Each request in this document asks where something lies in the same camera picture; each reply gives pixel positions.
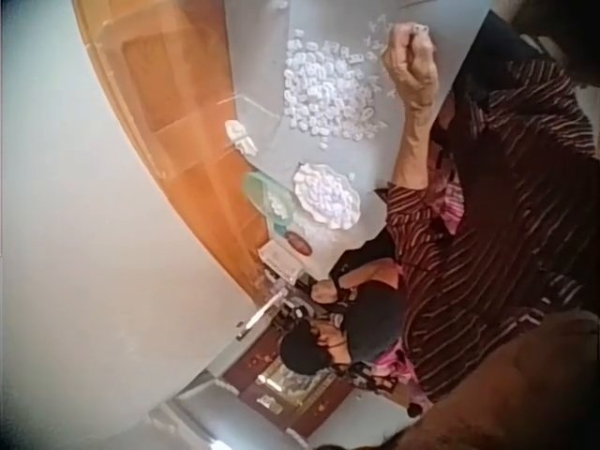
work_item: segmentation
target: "orange wooden panel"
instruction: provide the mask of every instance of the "orange wooden panel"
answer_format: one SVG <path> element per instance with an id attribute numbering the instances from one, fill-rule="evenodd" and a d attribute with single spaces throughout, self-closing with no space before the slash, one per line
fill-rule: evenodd
<path id="1" fill-rule="evenodd" d="M 252 172 L 252 167 L 237 150 L 231 150 L 217 162 L 215 170 L 235 214 L 236 223 L 241 229 L 255 218 L 257 213 L 257 209 L 242 189 L 244 176 Z"/>
<path id="2" fill-rule="evenodd" d="M 241 189 L 222 0 L 74 0 L 88 54 L 136 151 L 173 208 L 257 303 L 263 219 Z"/>

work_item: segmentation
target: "fingers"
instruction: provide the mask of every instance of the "fingers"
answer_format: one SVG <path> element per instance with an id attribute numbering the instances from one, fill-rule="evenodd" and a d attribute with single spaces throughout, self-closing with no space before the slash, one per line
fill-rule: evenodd
<path id="1" fill-rule="evenodd" d="M 437 79 L 438 72 L 433 58 L 435 47 L 433 46 L 427 27 L 423 25 L 414 27 L 411 50 L 414 55 L 412 62 L 414 76 L 425 83 Z"/>
<path id="2" fill-rule="evenodd" d="M 414 22 L 399 23 L 390 31 L 388 46 L 383 53 L 383 64 L 390 72 L 390 76 L 397 82 L 411 82 L 409 72 L 409 56 Z"/>

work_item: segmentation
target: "small white item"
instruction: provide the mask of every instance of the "small white item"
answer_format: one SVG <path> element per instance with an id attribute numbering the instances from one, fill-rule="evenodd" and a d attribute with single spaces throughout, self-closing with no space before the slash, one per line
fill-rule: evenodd
<path id="1" fill-rule="evenodd" d="M 348 178 L 324 164 L 302 164 L 293 177 L 302 207 L 331 230 L 349 230 L 360 218 L 360 197 Z"/>
<path id="2" fill-rule="evenodd" d="M 347 140 L 377 133 L 375 94 L 382 88 L 378 76 L 367 77 L 359 68 L 366 61 L 363 54 L 350 55 L 349 47 L 333 41 L 319 48 L 301 38 L 289 41 L 288 47 L 283 113 L 294 119 L 290 128 Z"/>
<path id="3" fill-rule="evenodd" d="M 225 122 L 225 133 L 232 143 L 237 143 L 248 135 L 246 127 L 237 120 L 228 120 Z"/>
<path id="4" fill-rule="evenodd" d="M 416 35 L 418 35 L 419 33 L 429 33 L 429 27 L 427 25 L 422 25 L 420 23 L 416 23 L 412 27 L 412 32 Z"/>
<path id="5" fill-rule="evenodd" d="M 235 143 L 235 148 L 239 150 L 242 155 L 248 157 L 256 157 L 259 153 L 259 149 L 254 145 L 254 141 L 250 138 L 244 138 L 241 141 Z"/>
<path id="6" fill-rule="evenodd" d="M 286 205 L 281 201 L 277 194 L 274 194 L 270 190 L 266 191 L 266 198 L 269 201 L 269 206 L 271 206 L 271 211 L 276 215 L 282 218 L 283 220 L 287 219 L 290 216 L 290 212 Z"/>
<path id="7" fill-rule="evenodd" d="M 365 56 L 361 53 L 351 54 L 348 61 L 350 64 L 361 64 L 365 62 Z"/>

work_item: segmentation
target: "green bowl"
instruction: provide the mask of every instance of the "green bowl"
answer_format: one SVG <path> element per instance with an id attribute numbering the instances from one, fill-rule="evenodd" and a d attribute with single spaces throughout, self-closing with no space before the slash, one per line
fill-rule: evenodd
<path id="1" fill-rule="evenodd" d="M 254 207 L 267 219 L 282 227 L 287 227 L 292 223 L 295 209 L 292 194 L 277 181 L 262 172 L 250 172 L 244 177 L 243 189 Z M 285 218 L 275 214 L 275 211 L 271 208 L 271 203 L 267 199 L 267 192 L 275 195 L 285 206 L 288 213 Z"/>

